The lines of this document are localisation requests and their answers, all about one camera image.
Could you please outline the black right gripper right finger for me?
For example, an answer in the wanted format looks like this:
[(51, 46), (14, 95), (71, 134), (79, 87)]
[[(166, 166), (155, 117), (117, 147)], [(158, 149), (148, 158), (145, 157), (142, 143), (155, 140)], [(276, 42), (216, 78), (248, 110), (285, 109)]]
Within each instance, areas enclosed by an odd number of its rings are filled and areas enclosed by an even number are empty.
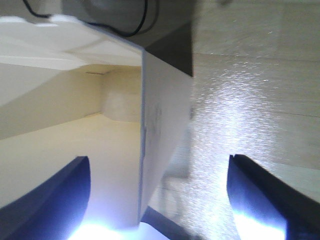
[(320, 204), (246, 155), (230, 155), (227, 195), (242, 240), (318, 240)]

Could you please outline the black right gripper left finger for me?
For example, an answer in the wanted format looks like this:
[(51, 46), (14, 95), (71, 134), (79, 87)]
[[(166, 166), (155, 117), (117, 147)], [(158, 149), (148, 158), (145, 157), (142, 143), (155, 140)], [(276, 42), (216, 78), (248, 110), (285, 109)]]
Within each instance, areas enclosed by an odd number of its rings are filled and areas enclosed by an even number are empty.
[(90, 198), (90, 162), (78, 156), (48, 180), (0, 209), (2, 240), (67, 240)]

